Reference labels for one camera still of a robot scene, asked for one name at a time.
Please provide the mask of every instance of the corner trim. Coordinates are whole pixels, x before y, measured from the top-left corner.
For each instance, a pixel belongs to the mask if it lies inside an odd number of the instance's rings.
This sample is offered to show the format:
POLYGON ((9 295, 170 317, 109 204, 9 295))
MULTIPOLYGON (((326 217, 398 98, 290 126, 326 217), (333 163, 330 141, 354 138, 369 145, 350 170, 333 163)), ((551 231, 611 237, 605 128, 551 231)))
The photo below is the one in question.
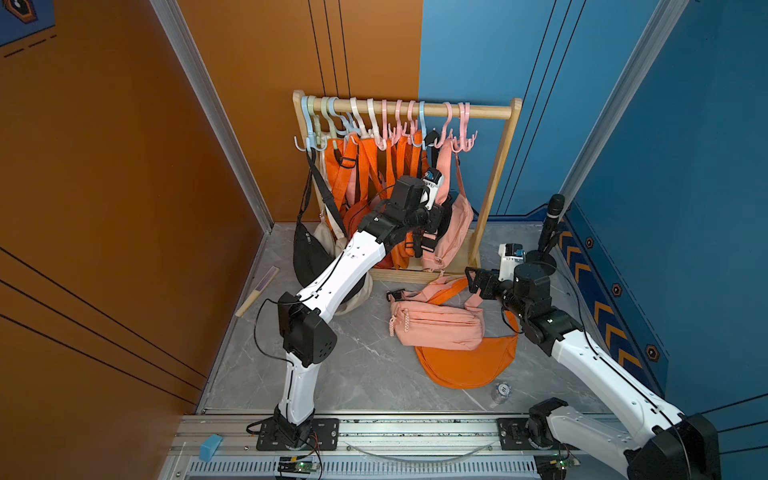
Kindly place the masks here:
POLYGON ((221 149, 230 162, 232 171, 243 189, 253 214, 256 215, 264 233, 271 232, 274 221, 270 211, 266 207, 256 179, 253 178, 253 172, 248 165, 240 143, 237 141, 230 119, 221 104, 214 83, 205 68, 203 58, 197 50, 179 5, 176 0, 150 0, 150 3, 163 26, 163 30, 165 30, 168 41, 176 52, 181 67, 187 74, 197 100, 203 107, 208 122, 219 140, 221 149))
POLYGON ((643 83, 645 75, 659 55, 659 51, 670 36, 688 2, 689 0, 660 0, 656 6, 654 14, 650 17, 648 25, 643 30, 640 40, 637 41, 632 55, 624 66, 611 96, 605 102, 600 117, 595 122, 592 132, 584 142, 571 171, 568 172, 562 187, 560 187, 560 193, 565 195, 563 212, 568 209, 576 197, 576 193, 584 183, 584 179, 587 178, 589 170, 592 169, 594 162, 597 161, 603 151, 608 138, 613 134, 616 125, 624 115, 624 111, 627 110, 627 106, 640 84, 643 83))

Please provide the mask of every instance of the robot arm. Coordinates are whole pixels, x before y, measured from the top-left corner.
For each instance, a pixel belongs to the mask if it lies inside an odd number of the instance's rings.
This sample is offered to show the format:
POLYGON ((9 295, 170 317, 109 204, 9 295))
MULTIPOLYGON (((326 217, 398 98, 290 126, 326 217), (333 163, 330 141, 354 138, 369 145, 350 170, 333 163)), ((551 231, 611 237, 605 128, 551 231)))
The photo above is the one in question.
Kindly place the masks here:
POLYGON ((362 219, 349 244, 325 271, 297 296, 284 293, 280 297, 280 335, 289 365, 274 418, 293 447, 302 446, 309 438, 320 363, 336 346, 336 334, 328 322, 355 284, 409 231, 436 230, 442 208, 434 202, 443 181, 439 170, 433 168, 421 180, 407 176, 398 179, 384 211, 362 219))
POLYGON ((703 416, 686 417, 619 366, 566 312, 551 305, 549 277, 535 263, 518 264, 511 279, 467 267, 471 292, 496 298, 515 313, 525 336, 571 370, 617 416, 627 432, 585 417, 560 399, 531 407, 528 430, 541 447, 573 445, 630 479, 720 480, 717 430, 703 416))

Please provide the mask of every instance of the microphone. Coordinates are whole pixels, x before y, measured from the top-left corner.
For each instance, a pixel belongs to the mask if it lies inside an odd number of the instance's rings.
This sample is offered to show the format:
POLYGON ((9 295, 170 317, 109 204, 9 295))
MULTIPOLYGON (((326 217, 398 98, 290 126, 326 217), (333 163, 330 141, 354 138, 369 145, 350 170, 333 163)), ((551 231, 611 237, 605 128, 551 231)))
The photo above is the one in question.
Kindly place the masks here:
POLYGON ((552 195, 547 206, 547 217, 541 226, 541 235, 538 238, 538 250, 525 254, 526 263, 535 263, 547 274, 552 275, 557 269, 554 257, 549 254, 556 240, 558 221, 565 206, 565 197, 560 194, 552 195))
POLYGON ((547 253, 547 245, 552 238, 554 229, 558 225, 560 214, 563 212, 565 197, 560 194, 552 195, 547 206, 547 218, 544 219, 544 226, 541 228, 541 236, 538 238, 538 251, 547 253))

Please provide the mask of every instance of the orange bag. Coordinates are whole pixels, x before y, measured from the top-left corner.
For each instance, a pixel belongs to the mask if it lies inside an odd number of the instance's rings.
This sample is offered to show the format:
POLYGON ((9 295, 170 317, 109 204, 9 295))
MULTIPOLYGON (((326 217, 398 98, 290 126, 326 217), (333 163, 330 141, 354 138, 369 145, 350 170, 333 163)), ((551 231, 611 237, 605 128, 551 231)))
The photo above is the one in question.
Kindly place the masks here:
MULTIPOLYGON (((427 302, 442 305, 457 294, 456 289, 434 296, 427 302)), ((518 329, 515 315, 505 312, 509 325, 518 329)), ((444 350, 417 346, 424 371, 433 382, 449 389, 477 389, 493 382, 514 360, 518 335, 484 338, 473 350, 444 350)))

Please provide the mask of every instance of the blue wall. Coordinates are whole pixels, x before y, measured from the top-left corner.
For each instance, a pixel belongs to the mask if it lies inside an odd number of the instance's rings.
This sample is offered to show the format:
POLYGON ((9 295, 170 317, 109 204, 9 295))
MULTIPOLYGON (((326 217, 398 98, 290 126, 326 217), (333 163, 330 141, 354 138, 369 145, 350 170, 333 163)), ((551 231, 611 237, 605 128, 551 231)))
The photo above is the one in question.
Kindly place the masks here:
MULTIPOLYGON (((576 197, 686 413, 768 392, 767 59, 768 2, 691 2, 576 197)), ((766 412, 768 399, 708 417, 725 429, 766 412)), ((768 425, 728 432, 720 449, 766 438, 768 425)), ((722 461, 725 478, 768 476, 766 450, 722 461)))
MULTIPOLYGON (((492 215, 527 214, 560 190, 656 4, 424 1, 422 100, 506 105, 525 97, 492 215)), ((443 122, 434 119, 430 127, 443 122)), ((462 173, 476 209, 502 126, 470 122, 479 134, 462 155, 462 173)), ((458 130, 457 121, 453 127, 458 130)))

